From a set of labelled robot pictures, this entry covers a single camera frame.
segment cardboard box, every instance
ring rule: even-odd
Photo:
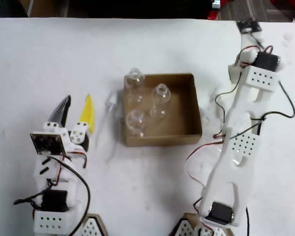
[[[156,121],[149,116],[152,107],[152,90],[158,84],[166,84],[171,91],[171,100],[165,117]],[[143,101],[131,104],[127,101],[128,91],[124,90],[124,114],[133,109],[145,112],[147,127],[144,137],[134,137],[124,125],[125,144],[135,146],[172,146],[195,144],[202,135],[201,118],[192,74],[146,75]]]

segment wire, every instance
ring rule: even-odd
[[[253,34],[252,32],[249,32],[250,36],[256,41],[256,43],[259,45],[259,47],[262,48],[262,50],[264,50],[264,46],[262,45],[262,43],[259,41],[259,39],[257,39]]]
[[[196,212],[198,213],[198,215],[199,215],[199,211],[198,211],[198,209],[196,208],[196,204],[197,204],[199,201],[201,201],[201,200],[202,200],[202,197],[200,197],[197,201],[194,202],[194,204],[192,204],[193,208],[196,210]]]
[[[46,189],[44,189],[43,191],[39,192],[39,193],[36,193],[28,198],[25,198],[25,199],[17,199],[13,202],[13,205],[18,205],[18,204],[22,204],[22,203],[30,203],[31,206],[34,208],[34,209],[40,209],[40,207],[36,204],[36,202],[33,200],[34,198],[40,196],[40,195],[43,195],[45,192],[49,191],[51,189],[51,181],[50,179],[47,180],[48,181],[48,187]]]
[[[264,121],[264,120],[266,119],[266,117],[267,117],[268,115],[271,115],[271,114],[278,114],[278,115],[284,116],[284,117],[286,117],[286,118],[294,118],[294,117],[295,117],[295,106],[294,106],[294,104],[293,104],[293,102],[292,102],[290,96],[288,95],[288,93],[287,93],[286,90],[284,89],[284,87],[283,87],[281,81],[279,81],[279,85],[280,85],[282,91],[284,92],[284,94],[286,95],[287,99],[288,99],[289,102],[290,102],[290,105],[291,105],[292,110],[293,110],[293,114],[292,114],[292,115],[287,115],[287,114],[285,114],[285,113],[278,112],[278,111],[270,111],[270,112],[266,112],[266,113],[264,113],[264,114],[262,115],[261,118],[252,118],[252,120],[261,120],[261,121]],[[262,124],[260,123],[259,126],[258,126],[258,131],[257,131],[257,134],[258,134],[258,135],[260,135],[260,132],[261,132],[261,125],[262,125]]]
[[[87,192],[88,192],[88,202],[87,202],[87,206],[85,208],[85,211],[84,211],[84,214],[80,220],[80,222],[77,224],[77,226],[73,229],[73,231],[69,234],[69,236],[73,236],[77,230],[79,229],[79,227],[82,225],[82,223],[84,222],[86,216],[87,216],[87,213],[88,213],[88,210],[89,210],[89,204],[90,204],[90,189],[89,189],[89,185],[88,183],[83,179],[83,177],[77,173],[74,169],[72,169],[70,166],[68,166],[67,164],[63,163],[62,161],[52,157],[52,156],[48,156],[49,159],[53,159],[55,161],[57,161],[59,164],[61,164],[63,167],[67,168],[69,171],[71,171],[73,174],[75,174],[81,181],[82,183],[85,185],[86,189],[87,189]]]
[[[223,110],[223,123],[225,123],[225,109],[224,109],[224,107],[222,107],[218,102],[217,102],[217,98],[219,97],[219,96],[221,96],[221,95],[225,95],[225,94],[229,94],[229,93],[232,93],[232,92],[234,92],[235,91],[235,89],[238,87],[238,84],[239,84],[239,81],[240,81],[240,78],[241,78],[241,72],[240,72],[240,74],[239,74],[239,79],[238,79],[238,81],[237,81],[237,83],[236,83],[236,85],[235,85],[235,87],[231,90],[231,91],[228,91],[228,92],[223,92],[223,93],[220,93],[220,94],[218,94],[216,97],[215,97],[215,103]]]
[[[201,149],[202,147],[210,146],[210,145],[215,145],[215,144],[222,144],[222,143],[224,143],[224,141],[219,141],[219,142],[213,142],[213,143],[203,144],[203,145],[197,147],[195,150],[193,150],[193,152],[190,153],[189,156],[187,157],[187,159],[185,160],[185,164],[184,164],[184,167],[183,167],[185,173],[186,173],[191,179],[193,179],[194,181],[196,181],[196,182],[198,182],[199,184],[201,184],[201,185],[203,186],[203,188],[205,188],[205,185],[204,185],[200,180],[198,180],[198,179],[192,177],[192,176],[186,171],[186,163],[187,163],[187,161],[189,160],[189,158],[190,158],[190,157],[191,157],[196,151],[198,151],[199,149]]]
[[[205,223],[203,223],[202,221],[201,221],[201,223],[202,223],[205,227],[207,227],[209,230],[211,230],[211,231],[212,231],[211,236],[214,236],[214,230],[213,230],[211,227],[209,227],[208,225],[206,225]]]
[[[246,49],[249,49],[249,48],[258,48],[259,51],[261,50],[258,46],[256,45],[250,45],[250,46],[247,46],[247,47],[244,47],[243,49],[240,50],[240,52],[238,53],[237,57],[236,57],[236,60],[235,60],[235,63],[233,64],[234,66],[237,66],[239,60],[240,60],[240,55],[241,53],[246,50]]]
[[[84,165],[83,165],[83,169],[85,169],[87,167],[87,163],[88,163],[88,156],[85,154],[85,152],[83,151],[70,151],[68,153],[71,154],[81,154],[84,156]]]
[[[246,207],[246,216],[247,216],[247,236],[249,236],[249,231],[250,231],[250,223],[249,223],[249,213],[248,213],[248,207]]]
[[[273,45],[267,46],[267,47],[265,48],[265,50],[264,50],[264,52],[266,52],[266,53],[270,53],[270,54],[272,54],[272,51],[273,51]]]
[[[261,120],[260,122],[258,122],[258,123],[256,123],[256,124],[250,126],[248,129],[245,129],[245,130],[242,131],[241,133],[238,133],[238,134],[236,134],[236,135],[230,137],[230,139],[236,138],[237,136],[242,135],[243,133],[246,133],[248,130],[253,129],[253,128],[256,127],[257,125],[260,125],[262,122],[263,122],[263,120]]]

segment white surface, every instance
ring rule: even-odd
[[[295,24],[261,26],[264,44],[273,44],[273,53],[287,65],[280,77],[295,103]],[[32,235],[31,207],[12,202],[36,193],[29,133],[40,129],[66,95],[72,95],[68,128],[78,120],[88,93],[99,121],[109,92],[122,88],[124,75],[138,67],[144,73],[193,73],[204,108],[216,87],[229,84],[227,66],[239,50],[233,22],[0,19],[0,235]],[[269,108],[291,112],[279,91]],[[110,130],[102,132],[102,140],[107,141],[98,150],[91,141],[86,179],[89,211],[100,214],[109,235],[168,235],[184,212],[193,212],[201,187],[184,174],[183,163],[196,145],[118,144],[107,161]],[[202,160],[216,158],[205,153],[199,151],[189,165],[196,177],[208,172]],[[267,119],[256,166],[248,205],[251,235],[295,235],[295,118]],[[131,227],[123,227],[129,222]],[[245,220],[234,231],[245,235]]]

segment clear glass bottle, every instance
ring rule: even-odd
[[[145,135],[146,128],[144,112],[138,109],[129,112],[126,117],[126,126],[133,136],[143,137]]]
[[[140,103],[143,100],[144,80],[144,74],[137,68],[131,69],[125,76],[125,85],[128,90],[128,102]]]
[[[153,118],[163,118],[166,114],[168,103],[171,99],[171,92],[165,84],[159,84],[152,92],[152,108],[150,116]]]

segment glass vial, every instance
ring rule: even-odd
[[[128,102],[140,103],[142,101],[144,80],[144,74],[137,68],[131,69],[125,76],[125,85],[128,90]]]
[[[166,108],[171,99],[171,92],[165,84],[159,84],[152,92],[152,108],[150,116],[153,118],[163,118],[166,114]]]
[[[126,117],[126,126],[133,136],[143,137],[146,128],[144,113],[138,109],[129,112]]]

